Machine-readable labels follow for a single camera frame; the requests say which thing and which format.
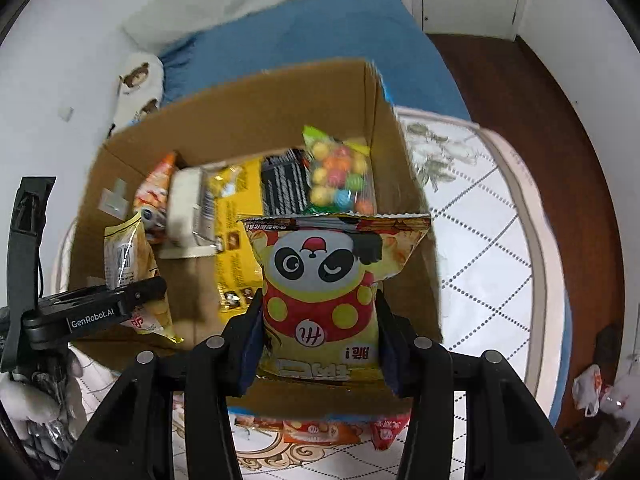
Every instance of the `orange snack bag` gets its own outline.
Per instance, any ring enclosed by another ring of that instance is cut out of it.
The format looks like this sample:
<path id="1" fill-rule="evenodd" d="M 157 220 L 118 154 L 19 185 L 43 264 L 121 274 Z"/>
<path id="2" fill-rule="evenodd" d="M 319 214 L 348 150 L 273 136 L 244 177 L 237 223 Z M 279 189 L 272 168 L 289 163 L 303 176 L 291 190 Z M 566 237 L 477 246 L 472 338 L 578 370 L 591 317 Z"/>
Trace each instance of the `orange snack bag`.
<path id="1" fill-rule="evenodd" d="M 149 173 L 133 198 L 133 212 L 140 212 L 150 244 L 159 244 L 165 237 L 169 181 L 174 171 L 175 152 L 171 152 Z"/>
<path id="2" fill-rule="evenodd" d="M 336 446 L 338 444 L 357 444 L 360 438 L 351 426 L 344 422 L 300 422 L 283 421 L 283 440 L 288 444 L 319 444 Z"/>

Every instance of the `snack bag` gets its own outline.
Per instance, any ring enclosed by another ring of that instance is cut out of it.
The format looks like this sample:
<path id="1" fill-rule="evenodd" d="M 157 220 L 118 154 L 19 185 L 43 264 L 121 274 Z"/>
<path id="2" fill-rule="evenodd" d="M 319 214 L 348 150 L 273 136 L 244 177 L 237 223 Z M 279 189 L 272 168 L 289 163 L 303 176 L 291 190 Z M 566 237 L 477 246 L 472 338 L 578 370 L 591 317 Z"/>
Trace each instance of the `snack bag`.
<path id="1" fill-rule="evenodd" d="M 410 414 L 393 416 L 390 418 L 381 418 L 369 423 L 371 428 L 371 441 L 373 447 L 377 451 L 389 449 L 393 444 L 396 436 L 402 431 L 402 428 L 409 422 Z"/>
<path id="2" fill-rule="evenodd" d="M 343 422 L 300 422 L 283 421 L 283 441 L 288 444 L 317 444 L 337 446 L 338 444 L 359 444 L 360 438 L 351 426 Z"/>
<path id="3" fill-rule="evenodd" d="M 235 426 L 251 428 L 252 430 L 282 431 L 282 421 L 255 415 L 236 415 Z"/>
<path id="4" fill-rule="evenodd" d="M 159 275 L 139 212 L 123 224 L 104 229 L 104 276 L 108 288 Z M 139 334 L 153 332 L 174 343 L 182 342 L 182 338 L 175 335 L 166 294 L 162 300 L 136 307 L 131 319 L 122 325 L 132 327 Z"/>
<path id="5" fill-rule="evenodd" d="M 300 379 L 381 379 L 377 284 L 400 272 L 430 216 L 242 221 L 264 273 L 262 369 Z"/>
<path id="6" fill-rule="evenodd" d="M 149 173 L 133 197 L 133 211 L 140 213 L 150 244 L 164 240 L 169 180 L 174 171 L 175 152 L 171 152 Z"/>
<path id="7" fill-rule="evenodd" d="M 374 214 L 369 147 L 339 142 L 312 126 L 305 126 L 302 135 L 313 185 L 305 212 Z"/>
<path id="8" fill-rule="evenodd" d="M 262 214 L 261 161 L 254 158 L 229 166 L 209 178 L 215 211 L 216 281 L 222 310 L 247 308 L 262 285 L 262 270 L 238 222 L 240 214 Z"/>
<path id="9" fill-rule="evenodd" d="M 263 215 L 302 214 L 308 205 L 309 177 L 305 151 L 291 148 L 262 160 Z"/>

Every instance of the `panda snack bag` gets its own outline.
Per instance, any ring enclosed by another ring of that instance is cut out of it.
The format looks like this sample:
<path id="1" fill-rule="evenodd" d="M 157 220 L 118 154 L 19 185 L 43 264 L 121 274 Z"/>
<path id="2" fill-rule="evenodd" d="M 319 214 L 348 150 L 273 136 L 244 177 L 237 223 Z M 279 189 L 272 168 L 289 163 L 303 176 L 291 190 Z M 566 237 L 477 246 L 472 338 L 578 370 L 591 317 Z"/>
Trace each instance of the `panda snack bag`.
<path id="1" fill-rule="evenodd" d="M 133 212 L 140 213 L 150 244 L 164 240 L 169 181 L 174 171 L 175 152 L 171 152 L 149 173 L 133 198 Z"/>
<path id="2" fill-rule="evenodd" d="M 244 218 L 262 267 L 266 351 L 283 377 L 378 380 L 378 283 L 427 233 L 428 214 Z"/>

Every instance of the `teddy bear print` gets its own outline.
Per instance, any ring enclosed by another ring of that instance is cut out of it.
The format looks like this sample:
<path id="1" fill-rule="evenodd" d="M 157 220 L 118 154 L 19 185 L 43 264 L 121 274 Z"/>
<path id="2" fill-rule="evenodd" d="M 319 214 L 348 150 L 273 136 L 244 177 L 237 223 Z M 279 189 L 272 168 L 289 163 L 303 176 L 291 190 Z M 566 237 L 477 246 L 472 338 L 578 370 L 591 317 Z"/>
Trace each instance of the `teddy bear print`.
<path id="1" fill-rule="evenodd" d="M 140 88 L 143 82 L 149 77 L 149 63 L 144 62 L 142 65 L 135 67 L 126 76 L 120 76 L 120 80 L 128 89 L 134 90 Z"/>

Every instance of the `yellow snack bag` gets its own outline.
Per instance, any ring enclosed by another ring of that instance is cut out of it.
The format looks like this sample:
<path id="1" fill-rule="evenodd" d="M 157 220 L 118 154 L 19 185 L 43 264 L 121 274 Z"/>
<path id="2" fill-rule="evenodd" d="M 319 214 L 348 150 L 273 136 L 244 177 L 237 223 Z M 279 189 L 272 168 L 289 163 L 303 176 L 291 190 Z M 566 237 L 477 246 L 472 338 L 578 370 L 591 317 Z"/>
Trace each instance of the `yellow snack bag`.
<path id="1" fill-rule="evenodd" d="M 247 308 L 262 286 L 262 269 L 238 222 L 238 215 L 263 212 L 261 165 L 262 159 L 254 158 L 209 178 L 215 211 L 216 281 L 222 310 Z"/>
<path id="2" fill-rule="evenodd" d="M 299 379 L 369 381 L 378 366 L 378 283 L 402 270 L 428 214 L 243 219 L 264 271 L 260 367 Z"/>
<path id="3" fill-rule="evenodd" d="M 104 230 L 104 277 L 108 288 L 159 276 L 156 258 L 146 240 L 140 212 L 123 224 Z M 174 343 L 182 338 L 175 334 L 166 294 L 162 300 L 147 301 L 136 307 L 131 319 L 122 323 L 139 334 L 156 333 Z"/>

